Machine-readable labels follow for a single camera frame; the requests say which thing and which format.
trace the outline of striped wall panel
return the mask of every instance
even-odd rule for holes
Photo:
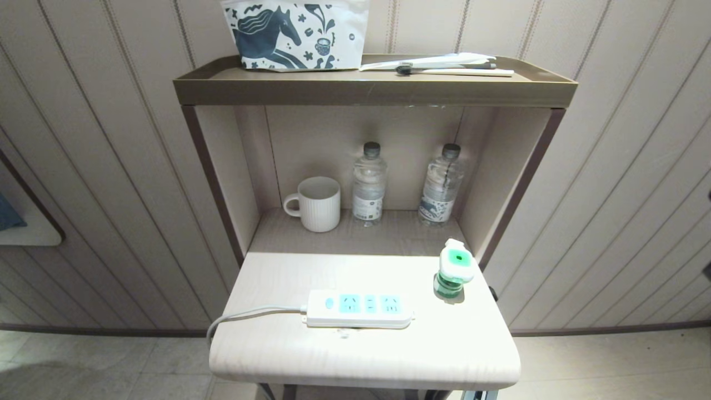
[[[711,319],[711,4],[372,1],[365,51],[514,56],[579,90],[485,276],[514,330]],[[171,79],[216,0],[0,3],[0,149],[66,233],[0,247],[0,324],[196,330],[239,266]]]

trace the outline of floor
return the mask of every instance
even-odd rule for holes
[[[711,399],[711,329],[516,338],[518,399]],[[204,340],[0,331],[0,399],[261,400],[210,375]],[[458,400],[454,392],[449,400]],[[307,387],[299,400],[398,400],[397,392]]]

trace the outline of bottle cap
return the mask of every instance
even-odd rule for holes
[[[461,147],[458,144],[447,143],[442,147],[442,156],[446,159],[457,159],[460,151]]]
[[[368,158],[376,158],[380,155],[380,144],[368,142],[363,145],[363,154]]]

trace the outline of power cord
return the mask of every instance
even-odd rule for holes
[[[302,305],[301,307],[290,307],[287,305],[268,304],[268,305],[262,305],[259,307],[250,308],[249,310],[244,310],[244,311],[238,312],[236,314],[223,315],[222,317],[219,317],[218,319],[216,319],[215,322],[213,322],[210,325],[210,327],[208,328],[208,333],[205,336],[205,338],[208,341],[208,349],[212,346],[213,333],[214,333],[215,329],[217,329],[217,327],[220,323],[222,323],[226,320],[232,319],[232,318],[242,317],[243,315],[251,314],[251,313],[257,312],[257,311],[265,311],[265,310],[280,310],[280,311],[287,311],[287,312],[304,313],[304,312],[306,312],[306,306]]]

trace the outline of white power strip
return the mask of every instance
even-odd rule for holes
[[[413,319],[400,295],[312,290],[306,309],[310,327],[402,329]]]

